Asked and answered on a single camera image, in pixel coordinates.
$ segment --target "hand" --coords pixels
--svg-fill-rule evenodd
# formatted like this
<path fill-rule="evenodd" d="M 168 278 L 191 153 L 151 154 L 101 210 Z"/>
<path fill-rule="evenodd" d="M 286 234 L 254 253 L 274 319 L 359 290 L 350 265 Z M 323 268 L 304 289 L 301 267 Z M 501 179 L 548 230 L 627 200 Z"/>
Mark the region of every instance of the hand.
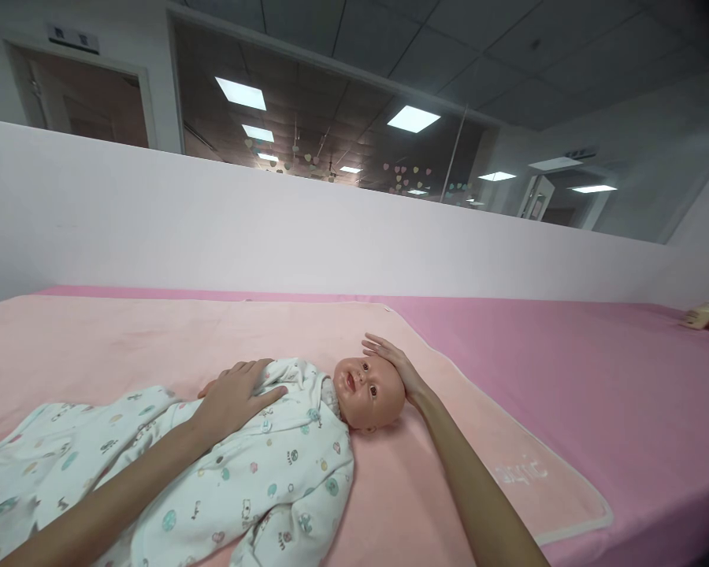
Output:
<path fill-rule="evenodd" d="M 239 431 L 260 410 L 288 392 L 285 386 L 280 386 L 260 396 L 252 395 L 260 373 L 270 362 L 270 358 L 237 362 L 205 386 L 205 401 L 190 421 L 210 446 Z"/>
<path fill-rule="evenodd" d="M 400 349 L 392 345 L 386 339 L 382 339 L 380 336 L 366 333 L 365 337 L 370 340 L 362 341 L 362 345 L 365 347 L 362 352 L 367 356 L 380 356 L 381 358 L 385 358 L 394 365 L 397 372 L 399 372 L 399 376 L 402 378 L 407 401 L 415 406 L 416 398 L 430 391 L 430 388 L 420 377 L 415 367 L 412 366 L 410 359 L 407 358 L 407 355 Z"/>

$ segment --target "doorway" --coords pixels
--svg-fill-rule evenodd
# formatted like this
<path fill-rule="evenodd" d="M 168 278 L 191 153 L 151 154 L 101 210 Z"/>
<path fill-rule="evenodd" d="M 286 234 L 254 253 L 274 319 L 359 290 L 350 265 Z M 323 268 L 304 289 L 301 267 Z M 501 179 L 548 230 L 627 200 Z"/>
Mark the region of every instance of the doorway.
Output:
<path fill-rule="evenodd" d="M 151 147 L 137 75 L 9 44 L 28 125 Z"/>
<path fill-rule="evenodd" d="M 604 185 L 606 178 L 583 169 L 565 169 L 531 178 L 520 218 L 593 230 L 609 191 L 579 193 L 573 187 Z"/>

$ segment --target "doll face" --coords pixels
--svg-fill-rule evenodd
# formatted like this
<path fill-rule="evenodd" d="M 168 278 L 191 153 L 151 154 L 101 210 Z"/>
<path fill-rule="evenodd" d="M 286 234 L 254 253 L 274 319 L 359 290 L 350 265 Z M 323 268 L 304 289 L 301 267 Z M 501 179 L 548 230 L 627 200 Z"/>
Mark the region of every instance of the doll face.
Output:
<path fill-rule="evenodd" d="M 402 411 L 402 379 L 394 365 L 381 357 L 344 358 L 332 379 L 341 416 L 354 429 L 383 427 Z"/>

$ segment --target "fluorescent light panel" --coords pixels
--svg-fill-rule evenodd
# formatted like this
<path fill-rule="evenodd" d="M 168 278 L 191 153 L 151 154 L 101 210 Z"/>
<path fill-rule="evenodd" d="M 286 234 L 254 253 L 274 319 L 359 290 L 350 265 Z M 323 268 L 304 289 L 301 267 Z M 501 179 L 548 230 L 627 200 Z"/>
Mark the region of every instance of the fluorescent light panel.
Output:
<path fill-rule="evenodd" d="M 420 130 L 430 126 L 439 118 L 441 117 L 437 114 L 427 113 L 413 106 L 405 106 L 388 122 L 388 125 L 409 132 L 420 132 Z"/>
<path fill-rule="evenodd" d="M 532 168 L 540 169 L 541 171 L 551 171 L 552 169 L 560 169 L 570 167 L 571 165 L 580 165 L 583 163 L 578 160 L 571 160 L 569 157 L 555 157 L 551 160 L 537 161 L 534 164 L 528 164 Z"/>
<path fill-rule="evenodd" d="M 571 187 L 573 191 L 578 193 L 599 193 L 600 191 L 616 191 L 616 187 L 610 187 L 609 185 L 589 185 L 588 187 Z"/>
<path fill-rule="evenodd" d="M 262 91 L 260 89 L 234 83 L 233 81 L 220 77 L 216 77 L 215 80 L 230 102 L 265 110 L 265 99 L 262 97 Z"/>
<path fill-rule="evenodd" d="M 480 179 L 485 179 L 486 181 L 504 181 L 505 179 L 512 179 L 513 177 L 517 176 L 514 176 L 511 173 L 496 172 L 489 173 L 487 176 L 480 176 Z"/>
<path fill-rule="evenodd" d="M 266 142 L 275 142 L 273 139 L 273 133 L 270 130 L 263 130 L 262 128 L 256 128 L 255 126 L 247 126 L 242 124 L 242 128 L 247 133 L 250 138 L 265 140 Z"/>

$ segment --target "peach blanket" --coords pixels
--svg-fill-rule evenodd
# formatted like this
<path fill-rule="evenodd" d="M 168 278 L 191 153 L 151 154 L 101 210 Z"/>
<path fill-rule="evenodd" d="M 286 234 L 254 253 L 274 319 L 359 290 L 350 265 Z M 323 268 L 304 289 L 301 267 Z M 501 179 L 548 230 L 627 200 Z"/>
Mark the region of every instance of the peach blanket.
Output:
<path fill-rule="evenodd" d="M 539 544 L 612 522 L 577 471 L 387 306 L 25 296 L 0 303 L 0 439 L 44 402 L 110 403 L 152 384 L 194 398 L 237 360 L 299 356 L 331 372 L 365 331 L 405 350 Z M 472 565 L 421 418 L 352 436 L 354 485 L 327 565 Z M 229 550 L 208 560 L 225 565 Z"/>

